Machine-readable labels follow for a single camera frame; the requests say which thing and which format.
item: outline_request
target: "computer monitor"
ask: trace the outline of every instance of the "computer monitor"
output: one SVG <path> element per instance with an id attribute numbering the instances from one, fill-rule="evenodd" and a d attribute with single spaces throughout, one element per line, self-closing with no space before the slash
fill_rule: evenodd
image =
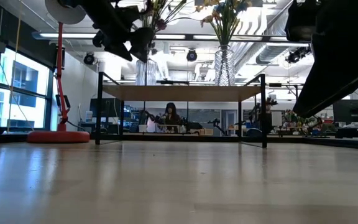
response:
<path id="1" fill-rule="evenodd" d="M 92 117 L 96 117 L 96 112 L 98 108 L 98 99 L 91 99 L 91 105 L 89 110 L 92 111 Z M 115 118 L 120 115 L 121 111 L 121 101 L 117 98 L 105 98 L 102 99 L 102 118 Z"/>
<path id="2" fill-rule="evenodd" d="M 335 122 L 358 122 L 358 100 L 339 100 L 333 104 Z"/>

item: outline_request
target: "red base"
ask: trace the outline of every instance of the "red base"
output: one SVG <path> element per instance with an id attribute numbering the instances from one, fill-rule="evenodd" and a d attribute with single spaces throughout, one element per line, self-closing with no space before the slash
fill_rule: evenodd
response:
<path id="1" fill-rule="evenodd" d="M 28 143 L 84 143 L 90 141 L 85 131 L 32 131 L 27 135 Z"/>

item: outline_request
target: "black metal table frame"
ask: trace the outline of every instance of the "black metal table frame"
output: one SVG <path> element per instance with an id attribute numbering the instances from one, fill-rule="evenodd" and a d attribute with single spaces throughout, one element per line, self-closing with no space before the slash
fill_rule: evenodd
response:
<path id="1" fill-rule="evenodd" d="M 118 140 L 118 141 L 198 141 L 198 142 L 261 142 L 262 148 L 267 147 L 267 127 L 266 127 L 266 82 L 265 74 L 259 74 L 254 79 L 246 83 L 244 86 L 258 86 L 260 87 L 261 94 L 261 114 L 260 114 L 260 126 L 262 131 L 261 138 L 244 138 L 242 136 L 242 131 L 238 131 L 237 137 L 212 137 L 212 136 L 146 136 L 146 135 L 124 135 L 124 100 L 121 100 L 120 108 L 120 124 L 119 124 L 119 134 L 101 134 L 101 109 L 102 109 L 102 94 L 103 94 L 103 77 L 107 77 L 116 85 L 120 85 L 118 82 L 113 80 L 104 72 L 99 72 L 98 74 L 98 97 L 96 100 L 96 133 L 93 135 L 95 143 L 100 144 L 101 140 Z M 239 130 L 242 129 L 242 101 L 238 102 L 238 123 Z"/>

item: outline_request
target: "dark hair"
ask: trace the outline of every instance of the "dark hair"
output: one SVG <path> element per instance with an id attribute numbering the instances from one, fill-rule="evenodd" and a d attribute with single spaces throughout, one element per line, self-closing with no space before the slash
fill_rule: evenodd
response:
<path id="1" fill-rule="evenodd" d="M 174 103 L 168 103 L 167 107 L 165 108 L 165 113 L 168 114 L 168 108 L 172 109 L 172 117 L 175 117 L 177 115 L 177 107 Z"/>

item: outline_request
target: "camera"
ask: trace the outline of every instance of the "camera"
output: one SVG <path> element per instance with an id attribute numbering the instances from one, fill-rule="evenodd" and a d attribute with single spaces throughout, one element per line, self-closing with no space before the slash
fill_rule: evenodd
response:
<path id="1" fill-rule="evenodd" d="M 190 49 L 189 52 L 187 53 L 187 61 L 188 62 L 194 62 L 195 60 L 197 60 L 197 53 L 195 49 Z"/>
<path id="2" fill-rule="evenodd" d="M 94 65 L 96 63 L 96 59 L 94 57 L 94 52 L 86 53 L 86 55 L 84 57 L 84 63 L 86 65 Z"/>

